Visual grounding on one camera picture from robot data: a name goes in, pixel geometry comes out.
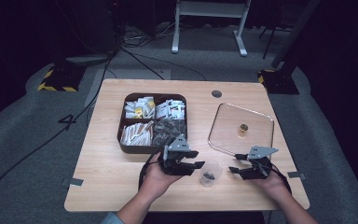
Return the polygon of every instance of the chair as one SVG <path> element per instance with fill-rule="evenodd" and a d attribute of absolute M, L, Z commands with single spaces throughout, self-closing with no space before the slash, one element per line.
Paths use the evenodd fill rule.
<path fill-rule="evenodd" d="M 272 30 L 271 35 L 269 36 L 266 50 L 264 51 L 263 59 L 266 59 L 267 52 L 269 51 L 269 45 L 271 44 L 275 31 L 291 32 L 306 5 L 307 3 L 305 1 L 281 1 L 281 6 L 278 7 L 278 11 L 274 12 L 276 15 L 271 17 L 278 18 L 278 20 L 269 22 L 269 25 L 266 25 L 263 32 L 259 36 L 259 38 L 261 38 L 267 29 Z"/>

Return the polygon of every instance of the sleeve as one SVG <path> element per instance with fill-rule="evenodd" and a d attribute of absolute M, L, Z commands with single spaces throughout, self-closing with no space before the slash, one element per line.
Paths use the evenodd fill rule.
<path fill-rule="evenodd" d="M 124 224 L 123 221 L 121 221 L 121 219 L 116 216 L 115 213 L 108 213 L 107 216 L 103 219 L 103 221 L 101 222 L 101 224 Z"/>

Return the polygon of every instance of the box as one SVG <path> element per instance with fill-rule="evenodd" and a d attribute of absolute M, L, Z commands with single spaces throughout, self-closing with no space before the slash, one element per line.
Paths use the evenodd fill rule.
<path fill-rule="evenodd" d="M 144 98 L 144 97 L 148 97 L 148 96 L 152 96 L 154 98 L 154 105 L 155 108 L 157 108 L 159 105 L 166 103 L 167 100 L 179 100 L 182 101 L 185 104 L 185 116 L 184 119 L 166 119 L 166 118 L 160 118 L 161 115 L 159 114 L 159 116 L 155 116 L 153 118 L 150 119 L 144 119 L 144 118 L 140 118 L 140 119 L 127 119 L 126 118 L 126 103 L 127 102 L 135 102 L 138 101 L 138 99 L 140 98 Z M 120 148 L 122 151 L 126 152 L 126 153 L 130 153 L 130 154 L 151 154 L 154 153 L 157 149 L 158 146 L 160 144 L 152 144 L 152 146 L 128 146 L 128 145 L 124 145 L 121 143 L 121 138 L 123 136 L 123 132 L 125 132 L 125 127 L 131 126 L 133 124 L 136 123 L 143 123 L 143 124 L 147 124 L 149 121 L 153 121 L 153 125 L 152 125 L 152 130 L 153 130 L 153 136 L 152 136 L 152 141 L 153 142 L 158 142 L 158 137 L 161 137 L 162 135 L 156 135 L 156 133 L 158 133 L 158 130 L 160 130 L 160 127 L 162 127 L 162 124 L 167 124 L 167 125 L 174 125 L 175 127 L 178 127 L 177 131 L 179 133 L 183 133 L 185 135 L 185 139 L 187 139 L 187 103 L 186 103 L 186 98 L 180 94 L 162 94 L 162 93 L 132 93 L 130 95 L 128 95 L 124 102 L 123 102 L 123 107 L 122 107 L 122 112 L 121 112 L 121 118 L 120 118 L 120 123 L 118 125 L 118 130 L 117 130 L 117 140 L 120 144 Z"/>

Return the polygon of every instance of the person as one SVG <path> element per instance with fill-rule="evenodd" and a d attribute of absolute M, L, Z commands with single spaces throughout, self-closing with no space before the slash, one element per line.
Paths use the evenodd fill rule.
<path fill-rule="evenodd" d="M 164 174 L 157 164 L 159 153 L 150 161 L 145 180 L 139 191 L 118 212 L 110 212 L 101 224 L 140 224 L 143 223 L 151 204 L 163 195 L 168 187 L 182 178 L 179 175 Z M 297 201 L 283 184 L 281 178 L 270 172 L 266 179 L 250 180 L 264 190 L 282 209 L 288 223 L 318 223 Z"/>

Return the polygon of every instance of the forearm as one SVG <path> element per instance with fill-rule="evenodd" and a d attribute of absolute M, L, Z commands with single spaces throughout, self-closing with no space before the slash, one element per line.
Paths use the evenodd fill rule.
<path fill-rule="evenodd" d="M 140 224 L 144 221 L 153 201 L 153 199 L 138 192 L 117 212 L 117 216 L 126 224 Z"/>
<path fill-rule="evenodd" d="M 278 203 L 282 209 L 286 220 L 290 224 L 313 224 L 318 223 L 302 206 L 299 204 L 296 199 L 287 192 L 288 195 L 281 195 L 275 201 Z"/>

